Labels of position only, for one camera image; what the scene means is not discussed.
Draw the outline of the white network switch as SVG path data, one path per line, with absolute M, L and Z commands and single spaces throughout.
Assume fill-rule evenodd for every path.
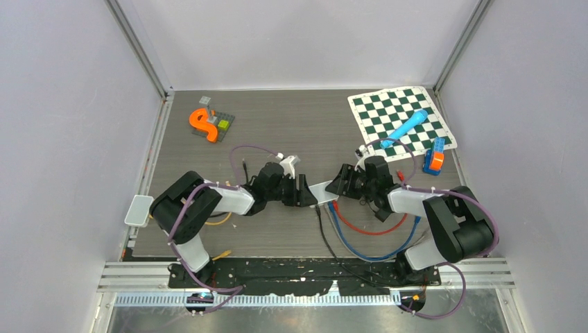
M 333 194 L 326 190 L 327 185 L 329 185 L 330 183 L 331 181 L 325 181 L 309 186 L 310 192 L 317 200 L 316 205 L 324 205 L 325 203 L 328 203 L 330 201 L 337 201 L 339 199 L 339 195 Z

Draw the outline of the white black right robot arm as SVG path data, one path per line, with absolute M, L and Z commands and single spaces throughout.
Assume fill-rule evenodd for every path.
M 362 167 L 343 164 L 325 190 L 374 203 L 377 208 L 374 215 L 380 221 L 392 213 L 426 219 L 431 236 L 394 256 L 395 275 L 404 284 L 415 284 L 425 268 L 480 255 L 495 240 L 494 227 L 468 187 L 449 191 L 402 187 L 393 180 L 381 156 L 367 158 Z

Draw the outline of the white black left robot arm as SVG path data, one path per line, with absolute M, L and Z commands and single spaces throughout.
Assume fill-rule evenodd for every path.
M 197 172 L 188 171 L 151 203 L 148 213 L 168 237 L 178 259 L 187 266 L 188 281 L 205 287 L 213 276 L 208 265 L 211 257 L 200 237 L 205 223 L 217 213 L 252 216 L 271 201 L 288 207 L 318 204 L 304 174 L 294 176 L 282 164 L 268 162 L 249 182 L 239 186 L 208 181 Z

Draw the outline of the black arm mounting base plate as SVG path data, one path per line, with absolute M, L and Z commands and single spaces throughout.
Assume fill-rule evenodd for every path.
M 401 272 L 392 262 L 367 263 L 359 259 L 227 258 L 208 263 L 190 276 L 181 264 L 170 264 L 168 286 L 198 287 L 197 281 L 230 294 L 241 287 L 245 296 L 323 296 L 338 287 L 344 296 L 384 295 L 389 288 L 438 286 L 438 270 Z

